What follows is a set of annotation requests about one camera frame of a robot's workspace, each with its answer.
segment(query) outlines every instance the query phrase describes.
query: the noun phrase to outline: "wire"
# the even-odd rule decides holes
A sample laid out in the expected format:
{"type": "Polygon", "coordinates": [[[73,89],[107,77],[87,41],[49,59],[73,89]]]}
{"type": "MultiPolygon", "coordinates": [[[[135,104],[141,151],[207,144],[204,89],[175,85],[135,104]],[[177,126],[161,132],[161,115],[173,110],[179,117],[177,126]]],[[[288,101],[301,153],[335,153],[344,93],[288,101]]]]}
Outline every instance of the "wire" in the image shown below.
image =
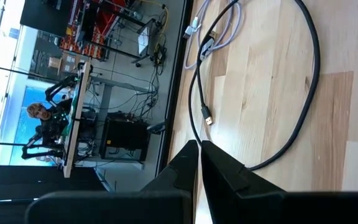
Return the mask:
{"type": "Polygon", "coordinates": [[[117,148],[115,152],[109,152],[110,155],[117,155],[121,149],[117,148]]]}
{"type": "MultiPolygon", "coordinates": [[[[122,31],[122,29],[119,29],[118,41],[120,41],[120,38],[121,38],[121,31],[122,31]]],[[[111,71],[110,80],[112,79],[112,75],[114,74],[114,67],[116,66],[116,59],[117,59],[117,52],[114,54],[114,60],[112,61],[112,71],[111,71]]]]}
{"type": "Polygon", "coordinates": [[[108,69],[105,69],[105,68],[98,68],[98,67],[95,67],[95,66],[94,66],[93,68],[94,68],[94,69],[97,68],[97,69],[100,69],[100,70],[104,70],[104,71],[106,71],[106,72],[114,72],[114,73],[116,73],[116,74],[124,75],[124,76],[126,76],[126,77],[133,78],[133,79],[138,80],[138,81],[150,83],[150,82],[147,81],[147,80],[144,80],[144,79],[141,79],[141,78],[136,78],[136,77],[133,77],[133,76],[131,76],[131,75],[127,75],[127,74],[124,74],[124,73],[121,73],[121,72],[116,72],[116,71],[114,71],[114,70],[108,70],[108,69]]]}
{"type": "Polygon", "coordinates": [[[88,89],[88,90],[87,90],[87,91],[89,91],[89,92],[91,92],[91,93],[93,94],[92,98],[89,100],[89,104],[91,104],[91,101],[93,101],[93,102],[92,102],[92,107],[95,108],[95,103],[94,103],[95,100],[99,103],[98,106],[100,106],[101,103],[100,103],[100,101],[98,100],[98,97],[96,96],[95,89],[93,88],[94,85],[91,85],[91,87],[92,87],[92,90],[91,90],[91,89],[88,89]]]}
{"type": "Polygon", "coordinates": [[[162,31],[161,31],[160,37],[159,37],[158,39],[161,39],[162,34],[164,34],[165,31],[167,31],[168,19],[169,19],[169,11],[168,11],[167,7],[166,7],[166,6],[162,6],[162,5],[161,5],[161,7],[163,7],[163,8],[165,9],[166,18],[165,18],[165,22],[163,23],[163,29],[162,29],[162,31]]]}
{"type": "Polygon", "coordinates": [[[142,118],[145,113],[150,112],[150,110],[155,106],[158,101],[158,89],[160,87],[158,80],[158,76],[160,75],[160,73],[158,72],[158,68],[158,65],[154,67],[153,73],[150,76],[150,81],[147,81],[149,83],[149,89],[153,88],[154,91],[148,92],[146,99],[139,102],[136,107],[132,107],[130,112],[128,112],[134,114],[136,111],[141,110],[140,115],[134,117],[134,119],[142,118]]]}
{"type": "Polygon", "coordinates": [[[49,159],[51,159],[55,163],[56,166],[59,166],[55,159],[53,159],[51,156],[48,156],[48,157],[49,157],[49,159]]]}
{"type": "Polygon", "coordinates": [[[18,71],[18,70],[13,70],[13,69],[8,69],[8,68],[3,68],[3,67],[0,67],[0,70],[5,70],[5,71],[8,71],[8,72],[18,73],[18,74],[21,74],[21,75],[28,75],[29,77],[43,78],[45,80],[51,80],[51,81],[55,81],[55,82],[59,81],[59,80],[56,80],[54,78],[44,77],[44,76],[41,76],[41,75],[36,75],[34,73],[21,72],[21,71],[18,71]]]}
{"type": "Polygon", "coordinates": [[[139,99],[139,96],[138,96],[138,94],[137,94],[137,91],[135,90],[135,93],[136,93],[136,100],[135,100],[135,103],[134,103],[134,105],[132,106],[132,108],[131,108],[131,110],[133,110],[134,108],[135,108],[135,106],[136,106],[136,103],[137,103],[137,100],[139,99]]]}
{"type": "MultiPolygon", "coordinates": [[[[0,146],[26,146],[27,144],[23,143],[9,143],[9,142],[0,142],[0,146]]],[[[42,147],[41,144],[33,144],[32,147],[42,147]]]]}
{"type": "MultiPolygon", "coordinates": [[[[313,42],[313,52],[314,52],[313,79],[311,81],[310,90],[309,90],[309,93],[308,93],[308,95],[306,97],[305,104],[303,105],[300,117],[298,118],[298,121],[296,122],[295,128],[294,128],[291,136],[288,138],[288,141],[271,158],[267,159],[266,161],[262,162],[261,164],[258,164],[256,166],[250,167],[249,169],[252,170],[252,171],[261,169],[261,168],[266,167],[267,165],[273,163],[274,161],[276,161],[277,159],[282,157],[284,155],[284,153],[286,153],[288,151],[288,149],[292,146],[292,144],[294,143],[295,139],[299,135],[300,129],[301,129],[301,127],[302,127],[302,125],[303,125],[303,123],[305,121],[306,115],[308,113],[308,110],[310,109],[311,102],[313,101],[313,97],[314,97],[314,94],[316,93],[316,89],[317,89],[317,86],[318,86],[318,80],[319,80],[319,74],[320,74],[320,66],[321,66],[321,58],[320,58],[320,46],[319,46],[319,40],[318,40],[316,27],[314,26],[314,23],[313,23],[313,20],[311,18],[311,15],[309,13],[309,10],[305,6],[305,4],[302,2],[302,0],[294,0],[294,1],[297,3],[297,5],[301,9],[301,11],[302,11],[302,13],[303,13],[303,15],[305,17],[306,23],[307,23],[307,25],[309,27],[309,30],[310,30],[311,39],[312,39],[312,42],[313,42]]],[[[212,32],[212,30],[214,29],[214,27],[216,26],[218,21],[222,18],[222,16],[231,7],[233,7],[233,5],[236,2],[238,2],[238,0],[231,1],[223,9],[223,11],[219,14],[219,16],[215,19],[215,21],[212,23],[211,27],[207,31],[207,33],[204,36],[204,39],[203,39],[201,45],[204,45],[208,41],[208,36],[212,32]]],[[[199,87],[199,90],[200,90],[201,105],[202,106],[205,105],[205,103],[203,101],[203,92],[202,92],[201,78],[200,78],[200,66],[201,66],[201,63],[202,63],[200,56],[201,56],[201,49],[198,50],[196,70],[195,70],[195,72],[193,74],[193,78],[191,79],[191,83],[190,83],[190,89],[189,89],[189,94],[188,94],[188,110],[189,110],[189,115],[190,115],[191,129],[192,129],[192,131],[193,131],[193,133],[195,135],[195,138],[196,138],[198,144],[201,145],[201,139],[197,134],[194,119],[193,119],[193,113],[192,113],[192,110],[191,110],[191,94],[192,94],[192,90],[193,90],[193,86],[194,86],[196,78],[198,79],[198,87],[199,87]]]]}
{"type": "MultiPolygon", "coordinates": [[[[234,30],[232,31],[230,37],[227,39],[227,41],[225,41],[225,43],[221,43],[221,41],[223,40],[223,37],[226,36],[229,27],[231,25],[232,22],[232,17],[233,17],[233,9],[232,7],[230,8],[230,13],[229,13],[229,18],[226,21],[226,25],[222,31],[222,34],[219,36],[219,39],[217,41],[214,42],[214,44],[211,46],[211,48],[206,52],[206,57],[211,54],[211,52],[215,51],[215,50],[219,50],[227,45],[229,45],[236,37],[237,32],[239,30],[240,27],[240,22],[241,22],[241,15],[242,15],[242,9],[240,7],[240,4],[238,2],[235,2],[236,4],[236,8],[237,8],[237,21],[234,25],[234,30]]],[[[201,46],[204,46],[204,44],[200,44],[200,37],[201,37],[201,27],[204,21],[204,17],[206,14],[206,9],[208,8],[210,3],[210,0],[204,0],[203,4],[201,5],[201,7],[198,9],[197,13],[196,13],[196,17],[199,17],[199,27],[193,27],[196,30],[194,32],[191,32],[190,37],[189,37],[189,43],[186,46],[186,51],[185,51],[185,63],[184,63],[184,68],[185,69],[193,69],[197,66],[197,62],[192,63],[191,65],[188,65],[188,58],[189,58],[189,53],[190,53],[190,48],[191,48],[191,44],[193,43],[193,36],[194,34],[196,34],[196,39],[197,39],[197,46],[198,48],[200,48],[201,46]]]]}
{"type": "Polygon", "coordinates": [[[94,166],[93,168],[94,168],[94,169],[96,169],[96,168],[98,168],[98,167],[101,167],[101,166],[104,166],[104,165],[110,164],[110,163],[112,163],[112,162],[115,162],[116,160],[117,160],[117,159],[113,159],[112,161],[106,162],[106,163],[104,163],[104,164],[101,164],[101,165],[96,165],[96,166],[94,166]]]}
{"type": "Polygon", "coordinates": [[[115,106],[115,107],[112,107],[112,108],[95,108],[95,109],[99,109],[99,110],[111,110],[111,109],[116,109],[116,108],[119,108],[119,107],[122,107],[124,106],[126,103],[128,103],[133,97],[135,97],[137,95],[137,93],[133,94],[127,101],[123,102],[123,104],[119,105],[119,106],[115,106]]]}

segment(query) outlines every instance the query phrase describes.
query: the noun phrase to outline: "black monitor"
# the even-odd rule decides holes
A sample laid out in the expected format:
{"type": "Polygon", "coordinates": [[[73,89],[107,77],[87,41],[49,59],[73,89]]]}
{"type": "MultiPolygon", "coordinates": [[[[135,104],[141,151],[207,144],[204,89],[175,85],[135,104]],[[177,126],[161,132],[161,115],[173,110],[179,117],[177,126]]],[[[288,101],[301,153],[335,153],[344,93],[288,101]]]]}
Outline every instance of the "black monitor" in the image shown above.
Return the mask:
{"type": "Polygon", "coordinates": [[[25,0],[20,24],[66,36],[73,0],[25,0]]]}

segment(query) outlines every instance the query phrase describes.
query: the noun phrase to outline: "window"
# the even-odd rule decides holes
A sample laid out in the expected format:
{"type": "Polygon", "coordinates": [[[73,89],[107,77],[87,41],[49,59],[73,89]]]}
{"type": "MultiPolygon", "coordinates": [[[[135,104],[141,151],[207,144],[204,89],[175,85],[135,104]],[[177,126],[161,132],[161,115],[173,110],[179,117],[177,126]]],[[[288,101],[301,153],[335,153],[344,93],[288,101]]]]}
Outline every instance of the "window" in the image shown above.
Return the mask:
{"type": "Polygon", "coordinates": [[[9,31],[9,37],[12,37],[13,39],[18,39],[20,34],[19,29],[11,28],[9,31]]]}

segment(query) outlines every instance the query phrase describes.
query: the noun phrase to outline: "black equipment box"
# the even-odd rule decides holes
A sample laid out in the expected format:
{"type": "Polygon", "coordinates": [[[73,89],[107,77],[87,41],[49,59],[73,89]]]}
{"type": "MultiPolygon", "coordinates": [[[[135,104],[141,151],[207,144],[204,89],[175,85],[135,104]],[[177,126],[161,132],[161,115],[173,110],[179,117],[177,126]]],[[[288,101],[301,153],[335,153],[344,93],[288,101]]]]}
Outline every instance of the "black equipment box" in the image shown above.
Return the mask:
{"type": "Polygon", "coordinates": [[[150,137],[147,127],[147,123],[108,116],[104,122],[100,157],[105,159],[107,148],[115,147],[128,151],[141,150],[139,161],[145,161],[150,137]]]}

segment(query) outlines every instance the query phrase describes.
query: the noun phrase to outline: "robotic arm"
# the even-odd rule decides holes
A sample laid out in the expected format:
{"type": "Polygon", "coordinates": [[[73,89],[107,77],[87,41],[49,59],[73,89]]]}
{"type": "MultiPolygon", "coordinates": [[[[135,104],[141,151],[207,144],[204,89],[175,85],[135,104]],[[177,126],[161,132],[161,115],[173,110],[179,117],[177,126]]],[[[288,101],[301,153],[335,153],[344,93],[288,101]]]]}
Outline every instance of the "robotic arm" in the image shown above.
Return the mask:
{"type": "Polygon", "coordinates": [[[54,142],[51,144],[34,144],[36,143],[39,139],[42,138],[42,127],[37,126],[35,128],[35,135],[33,135],[30,139],[29,142],[22,147],[22,158],[23,159],[30,159],[30,158],[35,158],[35,157],[39,157],[39,156],[53,156],[53,157],[59,157],[62,158],[63,157],[63,146],[59,146],[58,144],[55,144],[54,142]],[[27,153],[28,149],[33,149],[36,147],[46,147],[49,149],[52,149],[48,152],[39,152],[39,153],[27,153]]]}
{"type": "Polygon", "coordinates": [[[62,81],[54,84],[53,86],[47,88],[47,90],[45,91],[45,99],[47,100],[47,102],[49,102],[52,106],[57,106],[57,104],[54,102],[53,97],[62,89],[66,88],[66,87],[75,87],[76,85],[76,75],[70,75],[67,76],[65,79],[63,79],[62,81]]]}

